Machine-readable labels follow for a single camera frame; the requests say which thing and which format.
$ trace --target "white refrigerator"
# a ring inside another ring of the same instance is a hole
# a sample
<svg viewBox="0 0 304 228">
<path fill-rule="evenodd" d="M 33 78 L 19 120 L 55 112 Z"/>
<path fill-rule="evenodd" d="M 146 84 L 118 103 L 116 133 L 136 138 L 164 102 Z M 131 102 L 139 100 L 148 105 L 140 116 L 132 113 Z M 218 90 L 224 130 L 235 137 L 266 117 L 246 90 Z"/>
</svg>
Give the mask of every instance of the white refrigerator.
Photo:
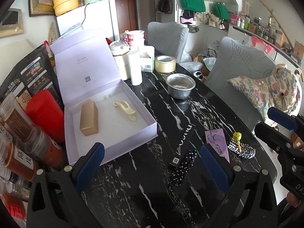
<svg viewBox="0 0 304 228">
<path fill-rule="evenodd" d="M 79 7 L 57 17 L 60 35 L 77 24 L 82 23 L 84 29 L 102 28 L 105 38 L 119 40 L 119 30 L 115 0 L 103 0 Z"/>
</svg>

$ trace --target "yellow electric pot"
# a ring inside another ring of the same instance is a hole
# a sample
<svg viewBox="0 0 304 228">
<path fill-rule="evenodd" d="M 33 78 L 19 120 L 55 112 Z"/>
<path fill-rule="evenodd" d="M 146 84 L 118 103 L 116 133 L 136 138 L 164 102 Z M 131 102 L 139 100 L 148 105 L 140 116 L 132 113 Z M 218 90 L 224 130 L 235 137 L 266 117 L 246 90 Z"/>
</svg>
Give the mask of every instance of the yellow electric pot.
<svg viewBox="0 0 304 228">
<path fill-rule="evenodd" d="M 55 15 L 60 16 L 68 11 L 78 8 L 78 0 L 53 0 Z"/>
</svg>

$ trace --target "barcode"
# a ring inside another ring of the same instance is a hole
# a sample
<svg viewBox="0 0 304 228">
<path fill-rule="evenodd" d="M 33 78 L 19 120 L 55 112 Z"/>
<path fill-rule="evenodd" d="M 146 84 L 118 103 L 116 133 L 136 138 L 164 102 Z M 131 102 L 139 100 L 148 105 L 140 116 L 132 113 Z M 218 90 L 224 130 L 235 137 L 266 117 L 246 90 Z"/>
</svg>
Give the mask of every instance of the barcode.
<svg viewBox="0 0 304 228">
<path fill-rule="evenodd" d="M 177 164 L 179 162 L 179 159 L 178 158 L 174 158 L 172 162 Z"/>
<path fill-rule="evenodd" d="M 85 77 L 85 82 L 89 82 L 89 81 L 91 81 L 91 77 L 90 76 Z"/>
</svg>

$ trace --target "wooden stick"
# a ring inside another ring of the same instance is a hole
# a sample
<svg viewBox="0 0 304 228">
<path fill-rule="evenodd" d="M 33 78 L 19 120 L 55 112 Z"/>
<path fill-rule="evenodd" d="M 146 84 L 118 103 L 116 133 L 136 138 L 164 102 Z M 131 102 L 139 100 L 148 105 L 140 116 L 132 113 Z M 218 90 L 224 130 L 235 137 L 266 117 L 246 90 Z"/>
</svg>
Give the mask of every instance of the wooden stick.
<svg viewBox="0 0 304 228">
<path fill-rule="evenodd" d="M 293 51 L 294 48 L 293 48 L 293 46 L 292 46 L 292 43 L 291 43 L 289 37 L 287 36 L 286 31 L 282 28 L 281 24 L 279 23 L 278 18 L 277 18 L 276 15 L 273 13 L 273 10 L 270 9 L 262 0 L 259 0 L 259 1 L 260 1 L 260 3 L 269 11 L 270 15 L 276 20 L 276 22 L 277 22 L 279 28 L 282 30 L 282 32 L 284 33 L 284 35 L 285 35 L 285 37 L 286 37 L 288 43 L 290 44 L 291 50 Z"/>
</svg>

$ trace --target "floral fabric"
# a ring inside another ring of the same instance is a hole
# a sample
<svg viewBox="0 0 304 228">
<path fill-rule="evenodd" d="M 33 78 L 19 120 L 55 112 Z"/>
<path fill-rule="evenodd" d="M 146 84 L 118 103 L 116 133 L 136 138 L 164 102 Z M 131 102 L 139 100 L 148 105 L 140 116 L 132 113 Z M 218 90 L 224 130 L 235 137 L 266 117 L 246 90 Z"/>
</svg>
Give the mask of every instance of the floral fabric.
<svg viewBox="0 0 304 228">
<path fill-rule="evenodd" d="M 267 78 L 253 80 L 245 76 L 238 76 L 227 82 L 244 93 L 252 105 L 259 111 L 264 122 L 272 127 L 275 127 L 277 124 L 267 116 L 267 111 L 270 107 L 276 107 L 284 111 L 285 105 L 283 102 L 286 101 L 286 113 L 290 114 L 296 110 L 298 105 L 301 105 L 299 102 L 300 90 L 297 85 L 297 78 L 283 64 L 275 66 L 271 76 Z"/>
</svg>

